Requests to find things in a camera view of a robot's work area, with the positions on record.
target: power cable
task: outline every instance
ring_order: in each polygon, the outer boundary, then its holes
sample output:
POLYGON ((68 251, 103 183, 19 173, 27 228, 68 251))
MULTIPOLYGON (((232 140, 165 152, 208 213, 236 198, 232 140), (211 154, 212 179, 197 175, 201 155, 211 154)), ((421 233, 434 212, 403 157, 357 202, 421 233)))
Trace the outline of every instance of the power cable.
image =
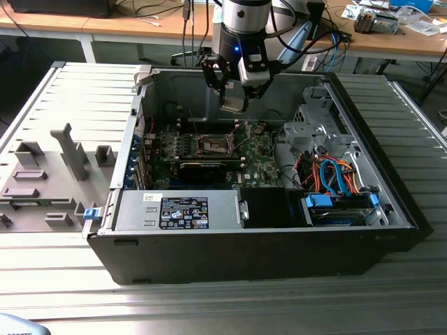
POLYGON ((203 34, 203 38, 200 41, 200 44, 198 45, 196 66, 198 66, 198 64, 200 63, 199 52, 200 52, 200 49, 202 48, 203 42, 205 42, 205 39, 208 36, 208 31, 210 30, 210 14, 209 14, 209 9, 208 9, 208 2, 209 2, 208 0, 205 0, 205 5, 207 6, 207 9, 206 9, 206 11, 207 11, 207 26, 205 29, 205 33, 203 34))

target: white sticker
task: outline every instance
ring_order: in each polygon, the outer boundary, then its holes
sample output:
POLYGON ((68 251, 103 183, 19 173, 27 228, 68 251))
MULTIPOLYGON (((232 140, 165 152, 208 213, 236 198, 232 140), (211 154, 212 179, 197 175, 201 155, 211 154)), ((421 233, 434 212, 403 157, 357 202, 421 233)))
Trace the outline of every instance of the white sticker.
POLYGON ((163 197, 162 193, 145 193, 142 196, 142 201, 161 201, 163 197))

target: floor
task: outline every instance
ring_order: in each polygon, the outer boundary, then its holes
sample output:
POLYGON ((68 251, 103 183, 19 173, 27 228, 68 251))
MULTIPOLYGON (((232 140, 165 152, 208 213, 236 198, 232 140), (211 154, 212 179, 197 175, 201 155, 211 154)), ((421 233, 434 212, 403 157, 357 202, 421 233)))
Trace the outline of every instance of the floor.
MULTIPOLYGON (((44 38, 19 38, 20 51, 13 53, 4 50, 0 54, 0 134, 9 124, 31 95, 53 61, 85 61, 79 42, 74 40, 52 40, 44 38)), ((170 55, 181 52, 180 46, 144 45, 145 56, 153 64, 169 65, 170 55)), ((112 64, 139 64, 137 48, 134 44, 95 42, 94 51, 97 62, 112 64)), ((374 71, 374 62, 363 59, 356 68, 357 73, 374 71)), ((407 93, 417 99, 424 86, 422 80, 426 74, 413 61, 398 61, 387 67, 385 75, 390 80, 397 80, 407 93)), ((446 83, 441 83, 427 98, 423 111, 439 130, 444 123, 438 117, 438 111, 446 108, 446 83)))

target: power supply label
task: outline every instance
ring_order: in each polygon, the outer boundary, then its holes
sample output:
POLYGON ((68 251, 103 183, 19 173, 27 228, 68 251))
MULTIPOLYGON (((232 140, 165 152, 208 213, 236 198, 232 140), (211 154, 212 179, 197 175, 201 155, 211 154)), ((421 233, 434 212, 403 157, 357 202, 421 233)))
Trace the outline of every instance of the power supply label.
POLYGON ((160 229, 208 229, 208 198, 161 198, 160 229))

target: metal frame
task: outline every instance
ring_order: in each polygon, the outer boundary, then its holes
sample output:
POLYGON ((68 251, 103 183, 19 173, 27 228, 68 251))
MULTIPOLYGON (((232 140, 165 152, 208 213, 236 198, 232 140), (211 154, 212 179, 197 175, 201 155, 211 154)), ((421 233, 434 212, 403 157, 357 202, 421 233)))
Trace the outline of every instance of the metal frame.
POLYGON ((384 186, 389 189, 390 193, 397 200, 400 208, 404 210, 406 219, 415 227, 420 228, 425 236, 433 232, 427 219, 419 209, 415 200, 404 185, 402 178, 398 175, 396 169, 391 164, 390 159, 386 156, 381 145, 369 129, 362 115, 360 115, 356 105, 339 81, 337 75, 328 73, 326 75, 328 82, 325 83, 326 88, 331 93, 340 113, 343 115, 349 129, 357 133, 362 140, 359 142, 360 148, 371 156, 379 175, 385 181, 384 186))

